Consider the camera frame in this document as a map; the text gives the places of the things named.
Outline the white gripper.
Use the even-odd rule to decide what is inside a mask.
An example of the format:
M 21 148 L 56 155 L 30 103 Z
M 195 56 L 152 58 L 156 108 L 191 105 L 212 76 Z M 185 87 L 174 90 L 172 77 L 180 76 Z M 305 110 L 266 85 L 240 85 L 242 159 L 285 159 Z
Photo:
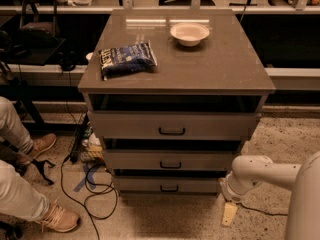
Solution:
M 230 226 L 238 210 L 238 206 L 234 203 L 241 202 L 242 197 L 247 192 L 247 188 L 232 172 L 226 177 L 220 178 L 219 184 L 225 200 L 228 201 L 224 204 L 222 225 Z

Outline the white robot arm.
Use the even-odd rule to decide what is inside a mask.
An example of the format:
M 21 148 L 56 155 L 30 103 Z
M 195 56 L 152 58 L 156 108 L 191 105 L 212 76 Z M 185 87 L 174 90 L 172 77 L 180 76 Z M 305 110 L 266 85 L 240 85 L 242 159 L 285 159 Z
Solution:
M 239 203 L 266 182 L 291 192 L 285 240 L 320 240 L 320 152 L 302 164 L 274 163 L 268 156 L 241 155 L 219 179 L 227 201 Z

